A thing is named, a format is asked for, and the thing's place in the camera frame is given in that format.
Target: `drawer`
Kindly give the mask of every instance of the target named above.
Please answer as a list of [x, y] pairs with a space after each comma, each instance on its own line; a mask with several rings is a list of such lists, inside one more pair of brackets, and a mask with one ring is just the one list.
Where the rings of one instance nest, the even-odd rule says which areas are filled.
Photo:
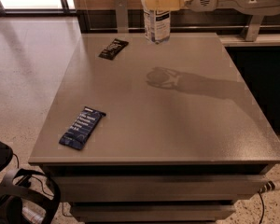
[[104, 203], [73, 206], [72, 215], [82, 222], [178, 222], [216, 221], [234, 212], [232, 205], [186, 203]]
[[236, 201], [254, 195], [262, 175], [55, 176], [62, 202]]

